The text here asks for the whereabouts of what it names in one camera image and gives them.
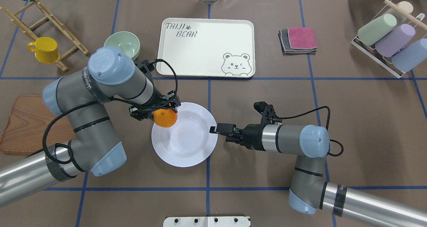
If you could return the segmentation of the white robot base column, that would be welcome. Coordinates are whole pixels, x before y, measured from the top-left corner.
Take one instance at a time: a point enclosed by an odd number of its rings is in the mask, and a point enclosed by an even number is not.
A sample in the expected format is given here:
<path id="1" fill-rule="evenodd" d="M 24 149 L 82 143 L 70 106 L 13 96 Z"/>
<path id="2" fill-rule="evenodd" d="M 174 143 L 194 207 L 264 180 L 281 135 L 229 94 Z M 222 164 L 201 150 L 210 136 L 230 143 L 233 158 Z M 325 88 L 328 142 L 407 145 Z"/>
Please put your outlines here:
<path id="1" fill-rule="evenodd" d="M 247 216 L 167 217 L 163 227 L 250 227 Z"/>

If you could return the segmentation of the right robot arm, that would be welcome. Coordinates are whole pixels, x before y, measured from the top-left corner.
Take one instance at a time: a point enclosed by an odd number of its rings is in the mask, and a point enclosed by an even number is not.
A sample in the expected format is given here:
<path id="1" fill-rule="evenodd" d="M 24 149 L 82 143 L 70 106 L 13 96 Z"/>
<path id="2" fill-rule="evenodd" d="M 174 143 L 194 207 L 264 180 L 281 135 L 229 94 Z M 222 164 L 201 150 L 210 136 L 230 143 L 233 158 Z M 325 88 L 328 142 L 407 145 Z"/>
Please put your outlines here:
<path id="1" fill-rule="evenodd" d="M 209 132 L 247 149 L 296 155 L 289 205 L 298 212 L 313 215 L 317 209 L 323 209 L 375 226 L 427 225 L 425 210 L 327 182 L 323 171 L 331 141 L 325 127 L 266 123 L 240 129 L 219 123 L 211 126 Z"/>

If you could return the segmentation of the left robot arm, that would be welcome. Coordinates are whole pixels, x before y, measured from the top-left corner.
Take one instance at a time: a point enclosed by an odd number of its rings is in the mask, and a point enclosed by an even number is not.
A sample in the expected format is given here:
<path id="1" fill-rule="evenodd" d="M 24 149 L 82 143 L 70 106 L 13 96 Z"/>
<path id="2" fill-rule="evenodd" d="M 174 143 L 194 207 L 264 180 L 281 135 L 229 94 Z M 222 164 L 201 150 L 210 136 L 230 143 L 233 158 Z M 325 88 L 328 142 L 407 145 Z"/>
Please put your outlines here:
<path id="1" fill-rule="evenodd" d="M 44 104 L 56 116 L 42 137 L 42 148 L 1 169 L 1 207 L 75 178 L 90 170 L 102 176 L 127 160 L 105 104 L 130 105 L 137 120 L 153 119 L 154 111 L 177 113 L 177 89 L 162 95 L 151 71 L 163 59 L 134 62 L 114 46 L 99 48 L 80 72 L 61 77 L 43 91 Z"/>

